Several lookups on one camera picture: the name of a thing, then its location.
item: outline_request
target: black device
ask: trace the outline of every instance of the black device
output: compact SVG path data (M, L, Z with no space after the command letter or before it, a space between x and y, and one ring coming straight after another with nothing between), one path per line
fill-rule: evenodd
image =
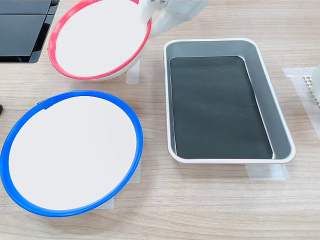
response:
M0 0L0 63L39 60L59 0Z

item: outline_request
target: masking tape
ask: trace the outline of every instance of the masking tape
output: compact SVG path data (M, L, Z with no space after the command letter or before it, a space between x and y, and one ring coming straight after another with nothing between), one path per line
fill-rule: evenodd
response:
M138 84L139 83L139 74L140 74L140 60L126 72L126 84Z

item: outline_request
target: black object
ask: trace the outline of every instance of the black object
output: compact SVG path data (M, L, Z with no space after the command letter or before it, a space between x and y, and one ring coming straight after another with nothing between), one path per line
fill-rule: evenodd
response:
M185 159L271 159L242 58L170 61L176 153Z
M39 60L58 0L0 0L0 63Z

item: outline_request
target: red rim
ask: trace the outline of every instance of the red rim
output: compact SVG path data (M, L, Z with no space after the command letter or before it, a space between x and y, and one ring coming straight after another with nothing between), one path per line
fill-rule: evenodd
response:
M150 21L147 23L147 28L146 28L146 35L145 38L141 44L141 46L138 48L138 50L134 53L134 55L132 57L130 57L127 61L125 61L123 64L121 64L120 66L118 66L117 68L108 71L106 73L100 74L100 75L96 75L96 76L75 76L72 75L68 72L66 72L59 64L58 61L56 59L56 42L57 42L57 38L58 35L61 31L61 29L63 28L63 26L66 24L66 22L77 12L79 12L81 9L94 4L96 2L99 2L101 0L83 0L81 2L79 2L78 4L76 4L73 8L71 8L56 24L56 26L54 27L50 40L49 40L49 44L48 44L48 53L49 53L49 58L50 61L52 63L52 65L55 67L55 69L60 72L61 74L65 75L66 77L72 78L72 79L78 79L78 80L92 80L92 79L100 79L103 77L107 77L110 76L118 71L120 71L121 69L123 69L125 66L127 66L129 63L132 62L132 60L134 58L136 58L136 56L141 52L141 50L144 48L148 37L150 35L150 31L151 31L151 24L152 21L150 19ZM139 0L131 0L132 2L138 4Z

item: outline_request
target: tray rim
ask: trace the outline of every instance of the tray rim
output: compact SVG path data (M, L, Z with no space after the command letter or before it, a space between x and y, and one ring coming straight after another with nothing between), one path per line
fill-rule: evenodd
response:
M266 80L268 86L270 88L270 92L272 94L273 101L277 108L279 117L281 119L283 128L286 132L286 136L291 147L290 154L282 159L248 159L248 158L182 158L179 157L174 150L172 149L172 141L171 141L171 120L170 120L170 99L169 99L169 79L168 79L168 62L167 62L167 48L179 42L221 42L221 41L245 41L252 44L258 54L259 60L261 62L261 66L266 76ZM292 139L291 133L289 131L286 119L281 110L279 101L277 99L276 93L272 86L271 80L269 78L269 74L267 72L267 68L265 62L262 58L260 49L258 45L251 39L239 37L239 38L208 38L208 39L176 39L167 42L163 47L163 62L164 62L164 80L165 80L165 120L166 120L166 135L167 135L167 149L172 158L182 164L286 164L292 161L296 155L296 146Z

